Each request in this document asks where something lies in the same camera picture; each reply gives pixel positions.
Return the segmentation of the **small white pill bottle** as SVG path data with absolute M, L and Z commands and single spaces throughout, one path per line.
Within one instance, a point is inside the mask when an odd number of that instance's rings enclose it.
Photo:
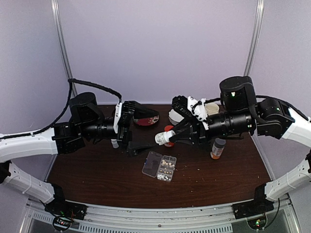
M 170 138 L 174 135 L 175 132 L 173 130 L 158 133 L 155 135 L 155 142 L 160 146 L 169 144 L 171 142 Z
M 117 139 L 111 139 L 111 144 L 112 144 L 112 147 L 113 147 L 114 149 L 119 148 L 119 144 L 118 144 Z

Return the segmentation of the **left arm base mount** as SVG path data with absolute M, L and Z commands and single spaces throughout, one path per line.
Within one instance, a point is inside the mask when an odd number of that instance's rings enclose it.
M 84 220 L 87 211 L 86 205 L 68 201 L 64 203 L 48 203 L 43 205 L 45 207 L 45 211 L 49 212 L 53 216 L 61 216 L 70 220 Z

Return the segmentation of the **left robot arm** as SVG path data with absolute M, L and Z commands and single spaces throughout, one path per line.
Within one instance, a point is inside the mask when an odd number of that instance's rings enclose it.
M 105 117 L 97 105 L 95 94 L 84 92 L 69 100 L 71 118 L 40 132 L 0 136 L 0 182 L 31 195 L 51 207 L 60 216 L 70 211 L 62 188 L 46 183 L 17 167 L 12 159 L 42 154 L 70 154 L 83 147 L 86 141 L 108 139 L 114 148 L 127 149 L 131 156 L 147 149 L 132 142 L 131 122 L 151 126 L 158 122 L 159 112 L 136 102 L 120 102 L 113 117 Z

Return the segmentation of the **amber bottle grey cap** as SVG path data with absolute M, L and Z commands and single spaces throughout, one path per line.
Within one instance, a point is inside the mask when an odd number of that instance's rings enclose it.
M 215 139 L 210 152 L 210 156 L 212 159 L 218 160 L 221 157 L 225 144 L 226 140 L 220 138 Z

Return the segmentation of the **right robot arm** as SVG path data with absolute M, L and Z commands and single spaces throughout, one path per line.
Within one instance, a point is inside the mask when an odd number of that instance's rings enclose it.
M 214 138 L 249 132 L 311 146 L 311 121 L 286 101 L 261 96 L 257 102 L 252 79 L 234 76 L 220 82 L 224 112 L 208 116 L 207 100 L 176 96 L 172 108 L 183 120 L 173 127 L 173 143 L 204 145 Z

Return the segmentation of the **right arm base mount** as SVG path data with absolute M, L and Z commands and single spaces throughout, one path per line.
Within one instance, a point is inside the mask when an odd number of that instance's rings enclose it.
M 235 219 L 247 218 L 264 214 L 274 210 L 274 203 L 271 201 L 246 201 L 232 205 Z

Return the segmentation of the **clear pill organizer box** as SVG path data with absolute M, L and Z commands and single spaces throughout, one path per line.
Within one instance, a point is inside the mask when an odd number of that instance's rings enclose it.
M 144 162 L 142 173 L 152 178 L 157 178 L 157 174 L 160 174 L 159 168 L 162 160 L 171 160 L 177 162 L 177 158 L 168 155 L 161 155 L 159 153 L 150 151 Z

